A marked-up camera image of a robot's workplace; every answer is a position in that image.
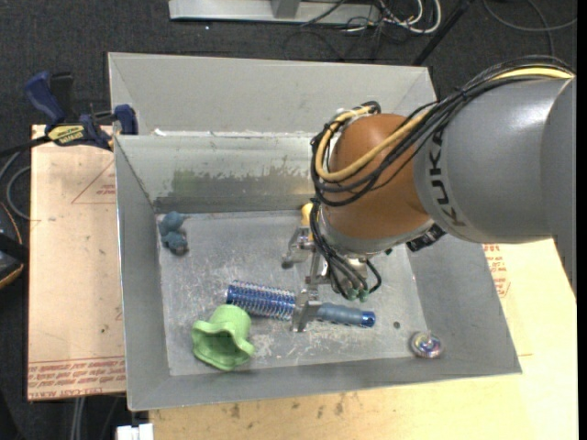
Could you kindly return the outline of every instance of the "gray robot arm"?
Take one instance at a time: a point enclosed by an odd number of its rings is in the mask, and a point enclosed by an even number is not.
[[[336,118],[313,143],[324,255],[367,259],[431,226],[478,243],[553,237],[576,295],[575,111],[574,73],[524,60],[423,114],[398,120],[364,104]]]

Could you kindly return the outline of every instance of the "black carpet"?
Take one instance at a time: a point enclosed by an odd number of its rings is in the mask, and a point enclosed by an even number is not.
[[[437,95],[497,62],[529,54],[556,55],[576,71],[577,24],[566,23],[577,16],[577,1],[475,0],[424,61]],[[105,55],[110,51],[410,65],[430,41],[391,27],[348,35],[320,25],[171,22],[168,2],[0,0],[0,150],[28,141],[29,126],[47,120],[23,91],[37,72],[71,72],[78,112],[87,112],[90,104],[95,110],[109,108]],[[440,3],[447,17],[463,0]],[[509,23],[498,21],[487,8]],[[545,25],[553,29],[540,30]],[[0,168],[5,161],[0,159]],[[29,163],[30,155],[21,155],[0,180],[0,202],[12,174]],[[14,188],[22,210],[28,209],[28,188],[24,175]],[[27,244],[28,223],[17,221]],[[68,438],[73,400],[30,403],[25,398],[27,288],[24,272],[0,290],[0,440]],[[88,398],[83,435],[99,438],[106,425],[105,438],[111,438],[110,424],[131,421],[124,400]]]

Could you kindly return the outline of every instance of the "white cable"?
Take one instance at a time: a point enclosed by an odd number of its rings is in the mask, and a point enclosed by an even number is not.
[[[428,28],[424,28],[424,29],[418,29],[416,27],[412,27],[412,25],[415,23],[415,20],[412,21],[400,21],[397,18],[393,17],[393,19],[390,18],[384,18],[383,21],[385,23],[389,23],[389,24],[393,24],[396,26],[400,26],[402,28],[407,29],[410,32],[416,33],[416,34],[431,34],[434,31],[436,31],[439,27],[440,27],[440,23],[442,21],[442,9],[440,7],[440,2],[438,0],[432,0],[434,2],[434,7],[435,7],[435,14],[436,14],[436,22],[432,27],[428,27]]]

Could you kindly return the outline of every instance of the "small blue object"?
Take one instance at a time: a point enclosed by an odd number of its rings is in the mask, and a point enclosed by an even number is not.
[[[172,251],[173,254],[182,255],[188,250],[187,240],[179,232],[170,231],[167,235],[161,238],[161,241]]]
[[[254,316],[288,321],[294,313],[295,293],[234,280],[228,285],[227,303],[234,304]]]
[[[183,225],[184,216],[178,212],[169,212],[159,223],[159,233],[162,237],[171,231],[178,231]]]

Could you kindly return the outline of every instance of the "black object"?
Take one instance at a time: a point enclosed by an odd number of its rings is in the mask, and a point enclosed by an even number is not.
[[[21,244],[12,216],[0,203],[0,288],[13,281],[28,261],[28,249]]]
[[[475,0],[461,0],[459,6],[452,12],[449,18],[445,21],[444,25],[436,32],[433,38],[428,42],[428,44],[424,47],[424,50],[420,52],[412,65],[422,65],[426,58],[430,55],[430,53],[435,49],[438,43],[447,35],[450,29],[455,25],[459,18],[463,16],[463,14],[469,9],[469,6]]]
[[[426,231],[422,236],[419,236],[418,238],[413,239],[412,241],[408,241],[407,243],[405,243],[405,245],[408,247],[410,251],[416,252],[422,248],[426,248],[430,245],[433,245],[446,234],[447,232],[440,228],[440,226],[438,226],[437,224],[433,224],[430,228],[428,228],[428,231]]]

